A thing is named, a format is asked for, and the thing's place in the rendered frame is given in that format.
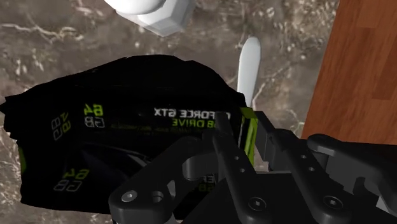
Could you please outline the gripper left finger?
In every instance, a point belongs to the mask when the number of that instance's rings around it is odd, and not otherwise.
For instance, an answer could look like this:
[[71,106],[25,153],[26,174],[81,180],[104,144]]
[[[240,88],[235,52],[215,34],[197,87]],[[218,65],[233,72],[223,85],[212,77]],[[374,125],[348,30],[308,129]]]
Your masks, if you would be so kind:
[[224,113],[202,139],[182,137],[109,196],[117,224],[165,224],[202,176],[218,172],[232,196],[240,224],[272,224],[270,204],[255,184],[245,152],[233,138]]

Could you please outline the black box with green lettering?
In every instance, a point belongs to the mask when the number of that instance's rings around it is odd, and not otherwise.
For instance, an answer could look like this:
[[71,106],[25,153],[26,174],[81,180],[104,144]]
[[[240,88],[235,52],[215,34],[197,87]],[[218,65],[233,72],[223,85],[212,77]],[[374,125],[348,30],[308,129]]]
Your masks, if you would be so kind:
[[4,129],[20,155],[21,203],[109,213],[110,194],[172,143],[224,112],[239,135],[244,95],[171,55],[124,57],[9,95]]

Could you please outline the white flat utensil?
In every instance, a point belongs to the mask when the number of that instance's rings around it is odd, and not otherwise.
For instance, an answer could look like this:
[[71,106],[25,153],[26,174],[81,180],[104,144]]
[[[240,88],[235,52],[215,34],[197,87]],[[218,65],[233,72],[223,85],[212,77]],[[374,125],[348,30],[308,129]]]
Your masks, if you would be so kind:
[[237,91],[244,95],[247,107],[252,104],[260,62],[260,41],[257,37],[250,37],[242,46],[237,73]]

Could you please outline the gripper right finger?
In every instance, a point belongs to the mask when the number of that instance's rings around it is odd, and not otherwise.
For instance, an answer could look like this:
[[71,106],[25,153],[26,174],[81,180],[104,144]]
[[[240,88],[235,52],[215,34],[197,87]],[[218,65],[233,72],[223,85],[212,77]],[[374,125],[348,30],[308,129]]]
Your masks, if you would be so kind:
[[290,171],[317,224],[397,224],[397,145],[300,139],[257,111],[256,145],[273,171]]

